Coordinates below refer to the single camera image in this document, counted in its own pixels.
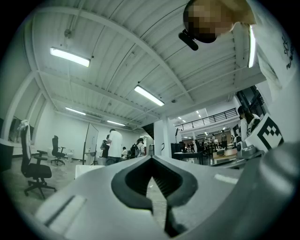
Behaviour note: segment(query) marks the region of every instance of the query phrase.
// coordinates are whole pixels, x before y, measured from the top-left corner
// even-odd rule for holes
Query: black office chair
[[[61,157],[64,157],[66,155],[65,153],[62,153],[65,147],[61,147],[61,152],[58,152],[58,136],[56,135],[54,135],[54,138],[52,139],[52,146],[52,155],[57,158],[55,160],[51,160],[51,163],[54,161],[56,165],[58,165],[58,162],[63,163],[65,165],[64,161],[60,159]]]
[[[28,126],[26,126],[23,130],[21,130],[21,142],[22,142],[22,166],[21,172],[26,178],[33,178],[34,181],[28,181],[29,187],[24,190],[26,196],[28,196],[28,191],[38,188],[41,192],[43,198],[45,199],[42,188],[53,189],[56,192],[56,189],[51,186],[47,186],[45,182],[45,178],[51,178],[52,172],[49,166],[41,165],[41,160],[47,160],[45,157],[41,157],[42,154],[46,154],[47,152],[38,150],[40,156],[34,156],[37,160],[37,163],[30,163],[31,152],[30,152],[30,142],[27,142],[26,134],[27,134]]]

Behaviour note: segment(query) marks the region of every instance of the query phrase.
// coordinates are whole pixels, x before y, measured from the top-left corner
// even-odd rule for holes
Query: white shirt
[[[124,149],[123,151],[122,151],[122,155],[123,155],[123,159],[126,159],[126,157],[127,157],[127,154],[128,154],[128,151],[126,150],[126,149]]]
[[[142,143],[140,142],[140,143],[137,145],[137,147],[139,148],[139,155],[137,155],[137,156],[139,157],[139,156],[145,155],[144,144],[142,144]]]
[[[256,24],[252,30],[256,39],[257,56],[274,101],[278,93],[295,78],[300,77],[299,59],[287,33],[265,7],[247,0]]]
[[[240,121],[240,131],[241,131],[241,137],[242,141],[244,141],[250,134],[251,134],[251,127],[253,126],[254,120],[255,119],[260,119],[259,116],[256,114],[253,114],[254,118],[251,120],[249,124],[247,124],[247,120],[243,118]]]
[[[108,156],[120,158],[122,154],[122,134],[117,131],[112,131],[108,139],[112,141],[108,150]]]

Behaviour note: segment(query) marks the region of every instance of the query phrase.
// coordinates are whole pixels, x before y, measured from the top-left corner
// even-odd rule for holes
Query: fluorescent ceiling light
[[[53,56],[56,56],[56,57],[60,57],[60,58],[70,60],[72,62],[79,63],[79,64],[84,65],[86,67],[88,67],[90,65],[90,60],[89,59],[77,56],[75,54],[66,52],[64,50],[60,50],[60,49],[55,48],[55,47],[50,48],[50,54],[53,55]]]
[[[110,123],[113,123],[113,124],[117,124],[117,125],[121,125],[121,126],[125,126],[125,124],[117,123],[117,122],[113,122],[113,121],[109,121],[109,120],[107,120],[107,122],[110,122]]]
[[[84,112],[76,111],[76,110],[68,108],[68,107],[66,107],[66,109],[69,110],[69,111],[75,112],[75,113],[79,113],[79,114],[85,115]]]
[[[156,103],[159,106],[165,105],[162,101],[160,101],[158,98],[156,98],[155,96],[153,96],[151,93],[149,93],[148,91],[146,91],[140,86],[136,86],[135,91],[138,92],[139,94],[142,94],[144,97],[150,99],[152,102]]]
[[[248,68],[253,67],[254,64],[255,44],[256,44],[256,40],[254,37],[252,26],[250,26],[250,51],[249,51],[249,59],[248,59]]]

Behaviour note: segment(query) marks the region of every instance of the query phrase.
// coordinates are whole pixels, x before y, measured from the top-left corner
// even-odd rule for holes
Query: white sleeve
[[[258,46],[257,51],[257,58],[259,62],[259,68],[262,72],[262,74],[267,79],[268,86],[270,88],[271,97],[274,101],[277,97],[277,94],[282,90],[282,85],[274,71],[274,69],[271,67],[269,61],[267,60],[264,53],[260,50]]]
[[[142,144],[142,145],[140,146],[140,154],[145,155],[144,144]]]
[[[247,136],[247,122],[246,122],[246,120],[241,120],[240,121],[240,131],[241,131],[242,141],[244,141],[248,137]]]
[[[114,135],[114,131],[112,131],[112,132],[109,134],[108,139],[111,140],[111,141],[113,141],[113,135]]]

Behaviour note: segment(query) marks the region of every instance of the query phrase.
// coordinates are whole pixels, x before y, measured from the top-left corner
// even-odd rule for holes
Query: railing
[[[227,110],[225,112],[221,112],[221,113],[218,113],[218,114],[206,117],[206,118],[202,118],[202,119],[195,120],[192,122],[187,122],[184,124],[177,125],[176,128],[178,128],[180,131],[198,128],[201,126],[205,126],[208,124],[226,120],[228,118],[231,118],[231,117],[234,117],[237,115],[238,115],[238,113],[236,112],[236,109],[233,108],[233,109]]]

